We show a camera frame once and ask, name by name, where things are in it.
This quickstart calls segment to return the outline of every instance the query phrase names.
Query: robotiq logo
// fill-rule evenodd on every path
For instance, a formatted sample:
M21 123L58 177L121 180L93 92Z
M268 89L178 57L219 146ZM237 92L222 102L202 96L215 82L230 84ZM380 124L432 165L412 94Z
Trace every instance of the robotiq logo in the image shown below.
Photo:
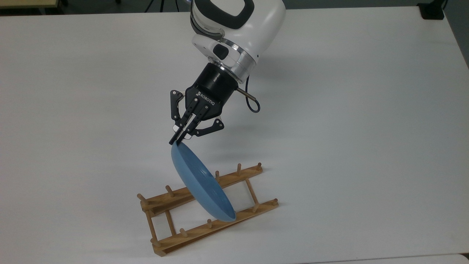
M209 104L211 105L215 105L215 102L210 100L210 98L208 98L207 96L203 95L202 93L200 93L200 91L196 94L196 96L204 99L205 101L209 102Z

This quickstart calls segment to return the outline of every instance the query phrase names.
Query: wooden peg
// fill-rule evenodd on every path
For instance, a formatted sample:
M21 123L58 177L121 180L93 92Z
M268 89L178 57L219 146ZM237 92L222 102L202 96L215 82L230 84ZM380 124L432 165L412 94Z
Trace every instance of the wooden peg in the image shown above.
M236 171L236 176L241 176L241 163L238 163L238 170Z
M148 201L147 199L145 199L145 197L141 194L137 194L137 197L145 204L145 205L148 205Z
M156 232L155 232L155 226L153 225L153 221L151 220L151 217L150 217L150 211L145 211L145 214L147 216L148 226L150 227L151 239L153 239L156 243L158 243L158 238L156 237Z
M248 178L245 179L246 184L248 185L249 192L251 193L252 199L254 200L254 204L259 204L259 201L257 201L256 194L254 193L254 189L252 188L251 181L249 181Z
M189 237L189 235L187 235L187 232L186 230L184 230L184 228L179 229L179 232L181 232L183 237Z
M168 191L169 196L174 197L173 190L171 190L171 187L169 185L166 185L166 190Z
M161 243L158 242L158 240L156 240L156 239L154 239L154 238L150 239L150 242L151 242L153 245L155 245L155 247L159 247L159 248L161 247Z
M258 208L259 208L259 204L256 203L256 204L254 205L254 207L252 208L252 212L255 213Z
M169 210L165 211L166 219L168 220L169 230L171 230L171 235L176 235L176 229L174 228L173 218L171 217L171 213Z

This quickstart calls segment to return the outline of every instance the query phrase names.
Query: black cable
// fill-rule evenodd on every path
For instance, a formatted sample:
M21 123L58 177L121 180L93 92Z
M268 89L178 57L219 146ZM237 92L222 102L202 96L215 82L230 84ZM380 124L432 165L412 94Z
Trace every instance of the black cable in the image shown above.
M165 6L165 0L161 0L161 5L159 6L159 12L163 12L163 6Z
M146 12L150 9L150 6L151 6L151 4L153 3L153 1L155 1L155 0L151 0L150 4L147 6L147 9L145 9L145 12L144 12L144 13L146 13Z
M249 83L249 76L246 79L246 86L244 87L244 90L246 92L248 92L248 83ZM252 109L251 105L249 104L249 98L246 96L246 104L248 105L249 110L251 110L251 112L253 113L259 113L259 111L261 110L261 105L259 104L257 99L254 102L257 104L257 110Z

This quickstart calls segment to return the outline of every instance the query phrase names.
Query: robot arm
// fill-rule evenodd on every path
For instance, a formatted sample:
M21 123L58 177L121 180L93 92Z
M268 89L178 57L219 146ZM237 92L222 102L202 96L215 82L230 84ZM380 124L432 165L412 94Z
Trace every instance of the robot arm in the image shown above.
M238 84L246 81L284 18L282 0L192 1L190 22L197 33L192 43L209 63L185 92L171 91L171 116L175 122L171 145L224 128L219 117L223 106L235 90L242 91ZM184 96L186 111L181 117L178 103ZM211 127L196 129L201 121L212 118L215 120Z

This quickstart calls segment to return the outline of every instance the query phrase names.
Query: white table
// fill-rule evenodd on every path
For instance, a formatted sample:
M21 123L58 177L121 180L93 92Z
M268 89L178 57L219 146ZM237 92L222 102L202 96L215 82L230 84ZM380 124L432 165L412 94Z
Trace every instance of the white table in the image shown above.
M418 8L289 10L226 128L186 143L212 171L262 162L280 206L164 258L137 193L183 187L169 91L206 59L187 13L0 17L5 263L307 263L469 252L469 70ZM247 187L226 189L235 209ZM176 228L209 215L192 202ZM170 234L156 217L159 238Z

